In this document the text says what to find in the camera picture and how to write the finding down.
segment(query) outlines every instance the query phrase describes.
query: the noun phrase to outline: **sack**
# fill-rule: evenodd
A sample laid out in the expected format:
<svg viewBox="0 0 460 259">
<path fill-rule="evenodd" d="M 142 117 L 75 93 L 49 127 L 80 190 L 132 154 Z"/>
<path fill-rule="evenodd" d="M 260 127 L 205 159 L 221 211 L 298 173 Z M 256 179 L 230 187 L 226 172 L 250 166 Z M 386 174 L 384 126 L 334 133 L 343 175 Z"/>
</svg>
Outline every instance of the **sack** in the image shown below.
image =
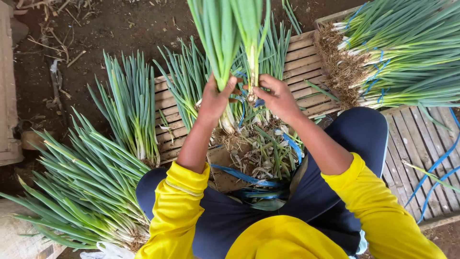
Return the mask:
<svg viewBox="0 0 460 259">
<path fill-rule="evenodd" d="M 81 259 L 134 259 L 134 254 L 128 249 L 118 247 L 108 242 L 97 242 L 96 246 L 101 252 L 80 253 Z"/>
</svg>

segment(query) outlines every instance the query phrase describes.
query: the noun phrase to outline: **bamboo mat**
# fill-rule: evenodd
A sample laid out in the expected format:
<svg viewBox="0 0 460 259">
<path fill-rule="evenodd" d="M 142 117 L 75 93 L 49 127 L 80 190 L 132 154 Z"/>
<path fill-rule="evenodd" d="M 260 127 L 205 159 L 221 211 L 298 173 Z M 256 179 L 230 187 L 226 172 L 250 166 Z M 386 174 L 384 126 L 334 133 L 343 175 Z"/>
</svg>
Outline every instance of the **bamboo mat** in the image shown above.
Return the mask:
<svg viewBox="0 0 460 259">
<path fill-rule="evenodd" d="M 296 99 L 318 93 L 318 90 L 310 87 L 303 81 L 304 79 L 308 79 L 316 85 L 326 80 L 321 70 L 321 59 L 313 46 L 312 37 L 314 32 L 310 31 L 292 36 L 287 50 L 284 81 L 289 85 Z M 297 104 L 306 108 L 304 113 L 310 118 L 339 110 L 337 102 L 324 94 L 298 99 Z M 187 129 L 180 119 L 176 101 L 167 89 L 167 83 L 163 76 L 155 78 L 155 109 L 157 110 L 156 136 L 158 142 L 161 143 L 161 162 L 165 163 L 177 157 L 185 141 Z M 174 143 L 171 142 L 170 134 L 158 127 L 161 124 L 159 109 L 161 109 L 171 127 Z"/>
<path fill-rule="evenodd" d="M 452 131 L 449 132 L 433 124 L 418 107 L 405 106 L 382 112 L 389 126 L 383 178 L 391 192 L 398 197 L 398 202 L 401 205 L 408 202 L 414 188 L 424 175 L 423 172 L 404 165 L 402 159 L 427 171 L 453 145 L 460 131 L 449 108 L 428 108 L 428 112 L 435 120 Z M 460 145 L 457 145 L 448 158 L 432 173 L 440 178 L 459 165 Z M 446 182 L 460 188 L 459 177 L 459 172 L 456 172 L 448 177 Z M 434 183 L 434 180 L 426 179 L 416 192 L 415 197 L 406 206 L 406 210 L 416 220 L 421 217 L 421 209 L 426 200 L 426 194 Z M 459 211 L 459 201 L 459 193 L 438 185 L 428 198 L 424 220 Z"/>
</svg>

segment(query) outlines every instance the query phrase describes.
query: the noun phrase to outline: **person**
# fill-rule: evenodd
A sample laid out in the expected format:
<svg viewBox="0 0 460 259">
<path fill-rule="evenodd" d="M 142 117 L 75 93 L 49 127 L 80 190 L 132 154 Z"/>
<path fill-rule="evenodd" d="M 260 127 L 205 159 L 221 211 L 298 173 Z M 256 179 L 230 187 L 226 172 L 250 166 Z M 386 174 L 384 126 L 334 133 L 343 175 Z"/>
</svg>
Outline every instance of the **person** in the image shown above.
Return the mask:
<svg viewBox="0 0 460 259">
<path fill-rule="evenodd" d="M 255 94 L 289 124 L 308 150 L 308 166 L 280 209 L 262 211 L 207 187 L 212 130 L 236 93 L 230 77 L 219 93 L 214 76 L 198 117 L 170 169 L 145 174 L 136 188 L 151 220 L 150 239 L 136 259 L 347 259 L 366 233 L 379 259 L 443 259 L 381 180 L 388 126 L 379 112 L 355 107 L 325 130 L 303 114 L 283 81 L 260 75 Z"/>
</svg>

